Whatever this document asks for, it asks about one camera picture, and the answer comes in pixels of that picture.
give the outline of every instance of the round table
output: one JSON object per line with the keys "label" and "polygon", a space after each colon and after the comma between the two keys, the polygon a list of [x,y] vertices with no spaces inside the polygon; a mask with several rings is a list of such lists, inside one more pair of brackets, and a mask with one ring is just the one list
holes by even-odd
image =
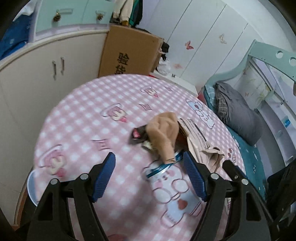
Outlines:
{"label": "round table", "polygon": [[[162,200],[143,178],[143,170],[153,161],[151,155],[140,144],[129,144],[133,128],[146,125],[155,115],[167,111],[175,112],[178,118],[193,119],[205,138],[225,153],[225,158],[235,154],[235,164],[244,171],[233,137],[196,97],[156,78],[111,75],[75,89],[46,118],[34,156],[37,199],[52,178],[73,180],[102,163],[112,151],[116,167],[104,196],[94,203],[109,239],[189,241],[205,204],[191,191],[187,174],[178,164],[174,166],[173,174],[163,184],[183,179],[189,188],[185,192],[169,188],[169,199]],[[217,173],[228,179],[221,167]],[[226,202],[217,239],[223,236],[228,208]],[[69,209],[75,236],[83,240],[73,200],[69,200]]]}

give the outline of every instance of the silver bolt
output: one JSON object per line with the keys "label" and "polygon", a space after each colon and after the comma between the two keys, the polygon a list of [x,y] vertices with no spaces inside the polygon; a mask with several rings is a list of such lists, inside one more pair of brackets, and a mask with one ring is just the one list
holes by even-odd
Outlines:
{"label": "silver bolt", "polygon": [[51,179],[50,184],[51,185],[56,185],[57,184],[57,179],[56,178]]}
{"label": "silver bolt", "polygon": [[242,184],[248,185],[249,184],[249,181],[247,179],[242,179]]}
{"label": "silver bolt", "polygon": [[87,173],[84,173],[84,174],[80,175],[81,180],[86,180],[86,179],[88,179],[88,177],[89,177],[89,175]]}
{"label": "silver bolt", "polygon": [[219,178],[219,175],[217,173],[212,173],[211,178],[217,180]]}

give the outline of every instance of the teal bed sheet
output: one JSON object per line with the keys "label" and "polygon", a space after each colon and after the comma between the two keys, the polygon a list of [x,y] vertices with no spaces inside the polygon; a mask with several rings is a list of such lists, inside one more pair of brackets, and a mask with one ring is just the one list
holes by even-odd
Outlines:
{"label": "teal bed sheet", "polygon": [[[203,93],[205,96],[205,100],[207,102],[208,107],[216,114],[215,107],[211,104],[211,97],[213,98],[213,95],[210,95],[207,93],[206,88],[204,87]],[[263,169],[263,164],[261,161],[261,157],[259,154],[259,151],[255,146],[250,146],[245,142],[245,140],[240,137],[234,130],[232,130],[230,127],[226,126],[229,130],[232,137],[236,140],[236,143],[239,147],[242,159],[244,161],[244,167],[246,170],[246,176],[251,181],[253,186],[257,189],[257,191],[260,193],[260,195],[265,200],[265,184],[266,184],[266,178],[265,173]]]}

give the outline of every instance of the drawer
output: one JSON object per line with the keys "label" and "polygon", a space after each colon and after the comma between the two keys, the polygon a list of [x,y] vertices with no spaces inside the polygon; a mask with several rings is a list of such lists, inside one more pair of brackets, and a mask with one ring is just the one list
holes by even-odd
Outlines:
{"label": "drawer", "polygon": [[89,0],[85,8],[82,23],[108,24],[113,13],[114,2],[108,0]]}
{"label": "drawer", "polygon": [[[88,0],[43,0],[39,10],[36,32],[59,26],[80,24]],[[59,11],[61,18],[54,22]]]}

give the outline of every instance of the circular hole in headboard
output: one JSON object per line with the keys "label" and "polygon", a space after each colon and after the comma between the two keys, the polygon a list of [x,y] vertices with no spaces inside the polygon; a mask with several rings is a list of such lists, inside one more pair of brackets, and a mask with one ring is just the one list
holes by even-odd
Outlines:
{"label": "circular hole in headboard", "polygon": [[291,57],[290,60],[289,60],[289,63],[292,67],[295,67],[296,66],[296,58],[294,57]]}
{"label": "circular hole in headboard", "polygon": [[277,53],[276,53],[276,57],[277,58],[282,58],[283,57],[283,52],[282,51],[278,51]]}

